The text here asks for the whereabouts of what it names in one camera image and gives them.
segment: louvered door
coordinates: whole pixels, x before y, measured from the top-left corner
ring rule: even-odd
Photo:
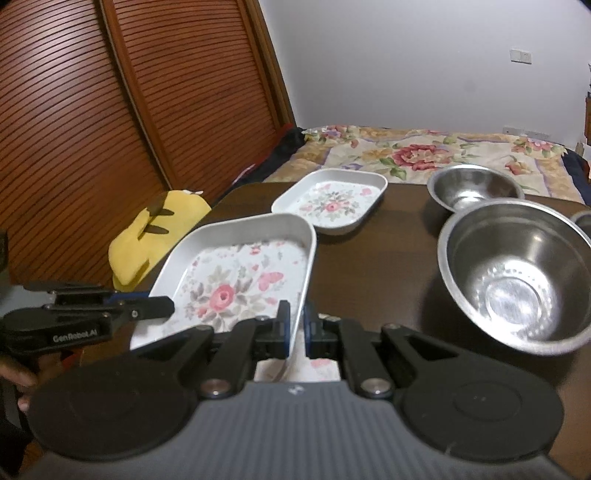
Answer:
[[[280,127],[242,0],[115,0],[137,81],[183,188],[219,197]]]
[[[0,228],[19,282],[107,283],[109,242],[164,191],[92,0],[0,10]]]
[[[244,0],[5,1],[0,228],[18,282],[107,283],[109,242],[154,196],[217,199],[289,121]]]

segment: stuffed toy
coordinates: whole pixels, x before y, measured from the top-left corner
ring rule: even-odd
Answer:
[[[173,190],[156,198],[109,246],[113,286],[132,291],[210,210],[195,193]]]

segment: metal bowl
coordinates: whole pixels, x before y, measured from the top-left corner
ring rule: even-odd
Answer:
[[[437,258],[455,302],[500,342],[560,355],[591,338],[591,240],[551,208],[474,205],[443,226]]]
[[[521,186],[510,176],[479,165],[443,168],[429,178],[427,188],[439,205],[453,213],[483,200],[525,198]]]
[[[570,219],[591,238],[591,210],[575,213]]]

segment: floral tray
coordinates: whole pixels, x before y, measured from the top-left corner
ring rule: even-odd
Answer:
[[[319,232],[342,235],[361,223],[387,185],[386,178],[376,173],[318,170],[281,195],[271,211],[295,213]]]
[[[294,333],[315,251],[314,229],[289,213],[213,223],[195,230],[173,249],[150,292],[173,299],[174,314],[168,320],[138,322],[130,348],[195,325],[211,325],[223,332],[240,320],[274,317],[280,300],[290,303]],[[270,380],[271,371],[281,367],[267,362],[278,366],[263,368],[255,378]]]

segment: bed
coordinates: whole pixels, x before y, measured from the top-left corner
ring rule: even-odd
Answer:
[[[585,198],[591,199],[586,163],[567,160],[572,152],[550,142],[353,125],[303,133],[306,143],[265,181],[298,181],[319,168],[346,168],[381,173],[390,183],[426,184],[439,168],[472,163],[512,176],[526,193],[587,204]]]

